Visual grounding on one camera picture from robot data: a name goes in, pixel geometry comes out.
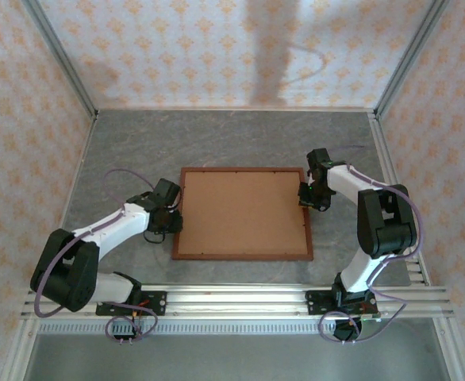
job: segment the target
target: robotic arm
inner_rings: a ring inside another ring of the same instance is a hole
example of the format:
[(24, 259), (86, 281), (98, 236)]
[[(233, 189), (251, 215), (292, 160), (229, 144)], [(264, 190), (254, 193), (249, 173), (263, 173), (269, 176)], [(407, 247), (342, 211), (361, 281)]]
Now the robotic arm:
[(44, 247), (30, 282), (31, 289), (37, 291), (49, 264), (66, 244), (92, 232), (78, 240), (57, 261), (42, 295), (72, 312), (82, 309), (88, 302), (135, 305), (142, 302), (139, 282), (120, 273), (98, 273), (98, 262), (136, 234), (151, 232), (162, 235), (163, 241), (166, 233), (180, 232), (183, 218), (174, 205), (179, 192), (178, 185), (161, 179), (153, 191), (130, 198), (123, 208), (86, 228), (72, 232), (57, 229)]
[[(325, 148), (314, 149), (307, 160), (309, 182), (300, 184), (299, 204), (323, 212), (331, 206), (331, 197), (340, 192), (358, 207), (359, 242), (351, 263), (336, 275), (331, 294), (309, 291), (307, 300), (318, 304), (320, 312), (361, 314), (375, 300), (367, 285), (372, 272), (385, 258), (400, 255), (416, 244), (411, 207), (399, 195), (354, 175), (354, 168), (345, 162), (331, 161)], [(408, 195), (403, 185), (391, 187)]]
[[(309, 314), (376, 314), (375, 296), (368, 283), (373, 281), (375, 269), (382, 261), (401, 255), (416, 243), (411, 207), (399, 194), (372, 186), (345, 162), (331, 161), (325, 148), (313, 150), (307, 160), (309, 181), (300, 184), (299, 204), (323, 212), (331, 206), (336, 192), (345, 195), (358, 208), (359, 242), (352, 262), (336, 275), (330, 291), (306, 292)], [(407, 195), (402, 185), (390, 187)], [(138, 233), (158, 234), (163, 241), (166, 233), (180, 232), (183, 218), (175, 206), (179, 192), (178, 185), (161, 179), (152, 192), (130, 198), (120, 210), (93, 225), (73, 232), (57, 229), (44, 247), (31, 289), (37, 291), (41, 280), (47, 277), (41, 294), (72, 312), (89, 302), (138, 306), (146, 299), (140, 283), (120, 273), (98, 273), (98, 262)], [(62, 248), (72, 241), (75, 244), (62, 256)], [(119, 310), (117, 315), (130, 313)]]

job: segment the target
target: patterned wallpaper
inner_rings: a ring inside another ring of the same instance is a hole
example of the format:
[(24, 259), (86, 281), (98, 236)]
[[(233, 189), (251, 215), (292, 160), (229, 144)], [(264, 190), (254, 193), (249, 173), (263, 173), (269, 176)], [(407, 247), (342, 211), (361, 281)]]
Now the patterned wallpaper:
[(465, 0), (448, 6), (382, 126), (422, 206), (432, 281), (450, 287), (465, 334)]
[(431, 0), (42, 0), (96, 107), (373, 108)]
[(90, 121), (18, 0), (0, 1), (0, 374)]

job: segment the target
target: bracket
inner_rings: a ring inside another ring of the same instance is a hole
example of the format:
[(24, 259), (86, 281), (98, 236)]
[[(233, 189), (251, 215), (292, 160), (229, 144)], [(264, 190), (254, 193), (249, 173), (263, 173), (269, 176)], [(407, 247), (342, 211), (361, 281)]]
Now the bracket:
[[(148, 300), (149, 302), (143, 306), (152, 310), (157, 316), (164, 316), (166, 314), (166, 291), (141, 291), (138, 300), (140, 300), (140, 303)], [(107, 303), (97, 305), (97, 309), (95, 310), (97, 316), (132, 316), (132, 312), (133, 310), (129, 308), (112, 306)]]
[(332, 290), (310, 290), (305, 292), (305, 300), (309, 315), (322, 315), (331, 311), (341, 311), (350, 315), (379, 315), (377, 300), (374, 295), (361, 302), (339, 306), (336, 301), (336, 292)]

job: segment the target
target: orange floral pattern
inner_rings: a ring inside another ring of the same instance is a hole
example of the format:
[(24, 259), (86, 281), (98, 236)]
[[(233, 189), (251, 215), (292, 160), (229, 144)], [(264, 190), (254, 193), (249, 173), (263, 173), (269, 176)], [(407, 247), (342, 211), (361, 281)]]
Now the orange floral pattern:
[(373, 108), (431, 2), (42, 5), (99, 109)]
[(0, 1), (0, 374), (89, 126), (22, 3)]
[(401, 181), (426, 206), (426, 263), (465, 336), (465, 0), (444, 13), (382, 126)]

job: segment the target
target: gray marble floor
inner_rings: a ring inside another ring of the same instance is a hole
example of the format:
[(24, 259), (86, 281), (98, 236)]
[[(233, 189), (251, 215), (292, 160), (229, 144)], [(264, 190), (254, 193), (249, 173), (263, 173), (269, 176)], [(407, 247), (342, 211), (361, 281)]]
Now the gray marble floor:
[[(363, 144), (365, 149), (335, 149)], [(138, 171), (153, 183), (179, 181), (181, 167), (303, 167), (306, 154), (326, 147), (334, 160), (350, 160), (382, 179), (366, 114), (275, 111), (102, 111), (75, 185), (65, 229), (89, 225), (117, 209), (102, 187), (114, 167)], [(112, 174), (108, 185), (127, 199), (146, 191), (137, 178)], [(148, 244), (136, 236), (100, 263), (143, 283), (312, 283), (330, 284), (358, 247), (355, 206), (338, 194), (325, 213), (311, 211), (312, 262), (175, 261), (172, 237)], [(380, 285), (407, 285), (404, 263), (393, 264)]]

